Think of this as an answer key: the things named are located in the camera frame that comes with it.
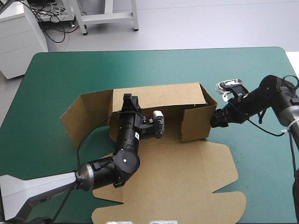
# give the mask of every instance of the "green table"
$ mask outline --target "green table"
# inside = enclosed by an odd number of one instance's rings
[[[29,179],[72,171],[76,151],[60,116],[82,93],[132,86],[201,82],[215,91],[219,81],[240,78],[249,90],[269,74],[293,75],[280,48],[39,53],[34,56],[0,128],[0,175]],[[263,126],[280,132],[272,110]],[[275,138],[251,124],[215,128],[208,138],[227,144],[239,180],[221,191],[242,191],[247,208],[240,223],[295,222],[292,158],[288,137]],[[82,148],[82,161],[112,152],[107,128],[95,131]],[[52,217],[63,197],[36,206],[30,216]],[[112,202],[74,191],[57,222],[91,222],[92,211]]]

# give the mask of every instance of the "floor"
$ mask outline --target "floor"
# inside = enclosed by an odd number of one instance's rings
[[[279,46],[299,51],[299,0],[136,0],[140,30],[131,22],[88,26],[67,34],[61,44],[47,40],[49,51],[193,49]],[[82,1],[88,14],[101,11],[100,0]],[[114,11],[130,0],[114,0]],[[60,40],[57,31],[50,35]],[[291,53],[292,60],[299,56]],[[22,77],[0,75],[0,124]]]

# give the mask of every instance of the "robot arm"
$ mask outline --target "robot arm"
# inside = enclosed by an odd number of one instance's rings
[[[139,139],[164,134],[164,116],[155,111],[153,119],[141,113],[138,97],[124,94],[120,129],[113,156],[82,164],[79,171],[21,180],[0,176],[0,224],[24,224],[35,205],[70,192],[89,191],[109,184],[118,188],[137,171]]]
[[[242,124],[255,114],[259,116],[259,123],[261,124],[266,109],[272,107],[280,124],[290,131],[290,141],[292,142],[293,136],[299,149],[299,98],[295,92],[299,87],[299,80],[296,76],[292,76],[297,80],[297,85],[294,86],[285,80],[286,77],[267,76],[261,81],[259,87],[252,92],[248,92],[239,79],[218,83],[216,89],[223,94],[223,99],[228,101],[228,104],[223,109],[216,110],[210,122],[211,126],[227,127],[229,123]],[[230,93],[233,93],[234,97],[228,100],[227,94]],[[293,197],[297,222],[299,223],[299,185],[297,181],[299,170],[296,171],[293,148],[292,157],[295,176]]]

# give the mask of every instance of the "open cardboard box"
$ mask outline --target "open cardboard box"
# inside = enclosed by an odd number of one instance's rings
[[[96,209],[93,222],[236,223],[244,213],[246,197],[241,192],[213,193],[236,181],[238,173],[227,146],[198,140],[209,136],[210,118],[216,108],[216,102],[199,83],[83,94],[61,118],[74,145],[121,110],[124,93],[138,96],[147,115],[162,111],[165,135],[140,141],[140,168],[124,187],[108,185],[93,191],[95,197],[123,203]],[[103,124],[107,125],[116,141],[118,116]]]

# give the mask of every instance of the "brown cardboard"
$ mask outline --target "brown cardboard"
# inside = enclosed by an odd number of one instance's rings
[[[173,142],[142,146],[138,154],[141,166],[124,187],[93,191],[95,197],[107,199],[109,195],[109,200],[124,202],[96,209],[93,223],[177,220],[179,224],[234,224],[244,213],[243,193],[212,193],[238,179],[227,146]]]
[[[83,94],[61,117],[74,145],[78,146],[102,120],[121,110],[124,93],[138,96],[142,112],[147,115],[154,110],[163,112],[165,135],[140,141],[141,166],[124,187],[109,185],[93,191],[95,197],[124,203],[96,209],[93,222],[236,223],[245,210],[245,195],[213,193],[238,178],[229,148],[197,141],[209,136],[209,121],[216,108],[216,102],[199,83]],[[118,116],[100,126],[106,125],[115,141]]]

